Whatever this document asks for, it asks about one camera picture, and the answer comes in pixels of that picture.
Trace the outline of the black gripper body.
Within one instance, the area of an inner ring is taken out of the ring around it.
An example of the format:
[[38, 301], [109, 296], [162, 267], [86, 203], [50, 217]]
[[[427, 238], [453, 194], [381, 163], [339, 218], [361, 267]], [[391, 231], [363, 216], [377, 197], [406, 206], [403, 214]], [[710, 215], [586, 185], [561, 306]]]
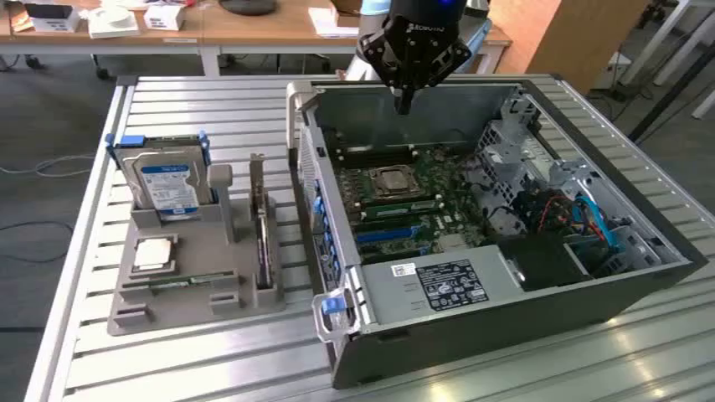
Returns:
[[459, 21], [463, 14], [463, 1], [394, 1], [391, 3], [385, 32], [399, 63], [402, 87], [403, 60], [409, 46], [430, 39], [447, 44], [461, 39]]

